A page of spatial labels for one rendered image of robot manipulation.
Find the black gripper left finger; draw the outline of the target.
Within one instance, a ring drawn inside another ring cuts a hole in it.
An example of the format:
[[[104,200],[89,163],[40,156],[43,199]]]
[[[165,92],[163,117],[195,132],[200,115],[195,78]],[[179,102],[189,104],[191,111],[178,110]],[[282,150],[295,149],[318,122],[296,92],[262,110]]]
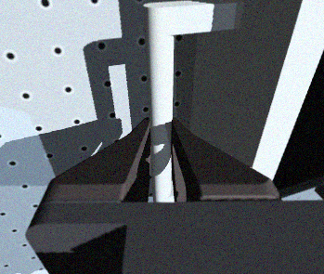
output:
[[[49,182],[40,201],[119,199],[149,202],[150,120]],[[38,206],[39,206],[38,205]]]

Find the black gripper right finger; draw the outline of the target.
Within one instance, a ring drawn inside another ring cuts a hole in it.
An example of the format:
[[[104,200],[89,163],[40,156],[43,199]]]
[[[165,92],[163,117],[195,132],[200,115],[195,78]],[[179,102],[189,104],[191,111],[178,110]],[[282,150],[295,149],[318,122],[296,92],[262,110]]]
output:
[[[175,202],[282,201],[268,176],[172,120],[171,165]]]

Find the white box-shaped imager with drawer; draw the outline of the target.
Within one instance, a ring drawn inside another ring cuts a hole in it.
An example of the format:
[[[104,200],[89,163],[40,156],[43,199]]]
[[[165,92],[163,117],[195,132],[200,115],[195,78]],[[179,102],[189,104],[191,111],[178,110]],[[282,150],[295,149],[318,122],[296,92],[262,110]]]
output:
[[[184,33],[197,33],[190,131],[271,178],[281,199],[315,188],[324,200],[324,0],[143,8],[153,201],[174,202],[174,35]]]

